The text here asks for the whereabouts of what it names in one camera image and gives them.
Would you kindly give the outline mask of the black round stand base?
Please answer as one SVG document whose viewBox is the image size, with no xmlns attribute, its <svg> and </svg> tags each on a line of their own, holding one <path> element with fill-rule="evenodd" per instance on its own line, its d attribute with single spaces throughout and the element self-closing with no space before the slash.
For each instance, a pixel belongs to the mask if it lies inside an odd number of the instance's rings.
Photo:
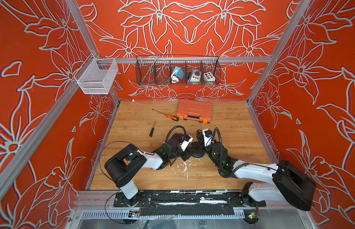
<svg viewBox="0 0 355 229">
<path fill-rule="evenodd" d="M 201 158 L 206 154 L 204 144 L 193 142 L 190 148 L 190 154 L 194 158 Z"/>
</svg>

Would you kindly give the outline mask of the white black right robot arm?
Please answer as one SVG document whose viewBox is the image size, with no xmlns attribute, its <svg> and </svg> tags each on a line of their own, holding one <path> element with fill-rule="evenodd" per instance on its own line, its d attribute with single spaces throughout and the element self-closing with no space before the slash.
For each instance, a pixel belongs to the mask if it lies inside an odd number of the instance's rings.
<svg viewBox="0 0 355 229">
<path fill-rule="evenodd" d="M 196 134 L 197 153 L 207 154 L 221 177 L 251 180 L 240 194 L 246 205 L 266 200 L 287 201 L 302 211 L 311 210 L 316 183 L 291 162 L 282 160 L 278 164 L 258 164 L 238 160 L 229 156 L 218 128 L 197 130 Z"/>
</svg>

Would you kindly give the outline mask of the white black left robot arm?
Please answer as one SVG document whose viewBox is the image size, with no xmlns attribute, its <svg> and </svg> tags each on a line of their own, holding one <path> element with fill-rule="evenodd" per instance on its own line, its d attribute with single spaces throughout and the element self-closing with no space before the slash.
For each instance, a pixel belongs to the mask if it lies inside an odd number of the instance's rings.
<svg viewBox="0 0 355 229">
<path fill-rule="evenodd" d="M 176 133 L 153 152 L 145 152 L 129 144 L 111 157 L 104 168 L 124 197 L 134 200 L 139 193 L 134 176 L 143 168 L 162 170 L 172 166 L 178 158 L 188 160 L 192 141 L 192 136 Z"/>
</svg>

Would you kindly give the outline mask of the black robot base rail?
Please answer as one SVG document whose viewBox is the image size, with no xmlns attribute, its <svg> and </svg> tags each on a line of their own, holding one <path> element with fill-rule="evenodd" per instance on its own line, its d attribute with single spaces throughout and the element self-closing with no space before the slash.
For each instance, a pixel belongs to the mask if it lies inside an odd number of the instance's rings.
<svg viewBox="0 0 355 229">
<path fill-rule="evenodd" d="M 141 208 L 141 213 L 157 214 L 214 214 L 234 210 L 256 210 L 266 207 L 240 190 L 141 190 L 134 200 L 118 193 L 115 208 Z"/>
</svg>

